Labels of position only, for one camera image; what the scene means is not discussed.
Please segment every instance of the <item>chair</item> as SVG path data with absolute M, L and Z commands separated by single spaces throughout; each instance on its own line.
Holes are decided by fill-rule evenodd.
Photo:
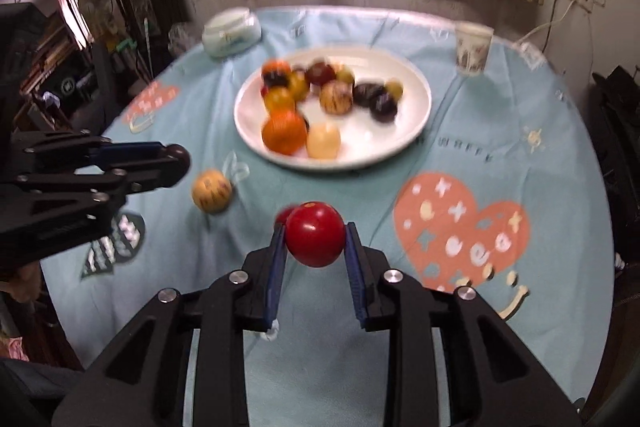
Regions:
M 92 59 L 98 84 L 98 97 L 78 109 L 71 118 L 74 130 L 87 129 L 98 135 L 111 125 L 122 112 L 118 103 L 116 76 L 107 48 L 101 42 L 92 45 Z
M 587 422 L 586 427 L 640 425 L 640 354 L 626 377 Z

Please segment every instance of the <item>white cable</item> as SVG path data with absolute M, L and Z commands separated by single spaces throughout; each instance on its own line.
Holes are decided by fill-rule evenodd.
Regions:
M 575 0 L 571 0 L 571 2 L 569 3 L 568 8 L 566 9 L 566 12 L 564 12 L 564 15 L 562 17 L 560 17 L 558 20 L 555 21 L 551 21 L 548 23 L 545 23 L 543 25 L 538 26 L 537 28 L 532 29 L 529 33 L 527 33 L 523 38 L 518 39 L 515 43 L 516 46 L 521 45 L 524 41 L 526 41 L 530 36 L 532 36 L 535 33 L 538 33 L 540 30 L 543 30 L 545 28 L 547 28 L 548 26 L 554 26 L 556 24 L 561 23 L 564 18 L 566 17 L 566 15 L 569 13 L 569 10 L 571 9 L 571 6 L 573 6 L 575 4 Z

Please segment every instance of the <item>yellow fruit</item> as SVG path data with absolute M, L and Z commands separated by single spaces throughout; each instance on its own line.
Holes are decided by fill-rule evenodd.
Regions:
M 231 182 L 216 170 L 202 172 L 191 185 L 193 203 L 208 214 L 224 210 L 231 201 L 232 194 Z
M 317 123 L 306 136 L 306 153 L 316 160 L 335 160 L 340 152 L 340 131 L 332 123 Z
M 345 84 L 349 84 L 353 86 L 356 83 L 356 77 L 349 68 L 342 68 L 340 71 L 335 73 L 335 80 L 339 82 L 344 82 Z
M 385 83 L 386 92 L 388 92 L 396 102 L 402 98 L 402 93 L 404 89 L 402 88 L 402 84 L 396 78 L 392 78 L 388 82 Z
M 302 102 L 309 94 L 309 83 L 305 79 L 304 71 L 291 71 L 287 74 L 289 85 L 287 89 L 296 102 Z
M 264 106 L 269 114 L 276 111 L 295 111 L 296 101 L 286 87 L 271 87 L 264 97 Z

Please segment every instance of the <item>red tomato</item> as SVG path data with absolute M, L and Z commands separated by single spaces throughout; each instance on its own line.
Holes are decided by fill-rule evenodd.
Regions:
M 262 76 L 267 73 L 271 73 L 271 71 L 278 71 L 279 73 L 286 74 L 291 71 L 291 65 L 286 60 L 272 58 L 262 65 Z
M 276 216 L 274 225 L 277 225 L 278 223 L 282 223 L 283 225 L 286 224 L 287 217 L 289 217 L 297 207 L 297 204 L 290 204 L 289 206 L 285 206 L 281 211 L 279 211 L 278 215 Z
M 300 263 L 321 268 L 340 256 L 346 230 L 334 207 L 310 201 L 293 209 L 287 218 L 284 238 L 290 253 Z

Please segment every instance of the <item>white plate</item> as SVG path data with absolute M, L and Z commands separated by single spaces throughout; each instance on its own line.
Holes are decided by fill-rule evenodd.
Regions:
M 267 120 L 260 88 L 260 69 L 241 87 L 236 97 L 234 120 L 244 142 L 268 160 L 292 169 L 310 171 L 338 171 L 360 168 L 380 162 L 407 147 L 427 124 L 431 112 L 431 89 L 427 79 L 411 63 L 380 50 L 361 46 L 329 46 L 302 50 L 286 57 L 292 66 L 308 67 L 316 58 L 341 62 L 351 68 L 356 84 L 364 80 L 397 78 L 404 86 L 394 123 L 378 123 L 369 111 L 356 107 L 345 116 L 331 116 L 322 111 L 318 97 L 309 96 L 298 109 L 309 123 L 331 121 L 340 128 L 342 147 L 335 160 L 314 160 L 301 149 L 294 156 L 271 152 L 262 142 L 262 126 Z

